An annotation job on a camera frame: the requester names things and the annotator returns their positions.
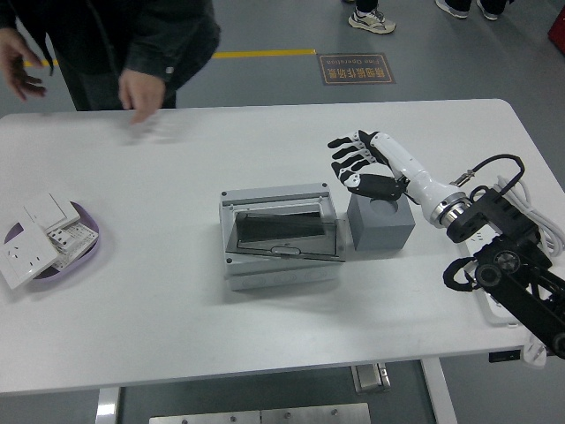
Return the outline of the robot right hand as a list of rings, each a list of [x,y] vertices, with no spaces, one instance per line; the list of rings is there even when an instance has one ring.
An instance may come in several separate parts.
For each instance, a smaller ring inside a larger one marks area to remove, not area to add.
[[[449,227],[469,204],[454,185],[434,180],[423,165],[390,135],[357,130],[332,140],[332,170],[353,194],[384,201],[406,195],[426,221]]]

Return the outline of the person's left hand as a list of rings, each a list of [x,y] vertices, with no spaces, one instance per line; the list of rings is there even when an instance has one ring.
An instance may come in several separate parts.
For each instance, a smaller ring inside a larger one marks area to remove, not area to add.
[[[124,69],[118,80],[118,97],[124,110],[132,110],[131,124],[141,124],[163,106],[166,86],[162,79]]]

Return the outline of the person's right hand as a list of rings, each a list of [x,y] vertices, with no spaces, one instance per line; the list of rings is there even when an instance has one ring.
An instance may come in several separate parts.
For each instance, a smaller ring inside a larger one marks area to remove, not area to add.
[[[25,38],[14,28],[1,29],[1,74],[12,93],[25,102],[28,97],[44,97],[42,80],[29,75],[25,62],[42,68],[40,58],[30,49]]]

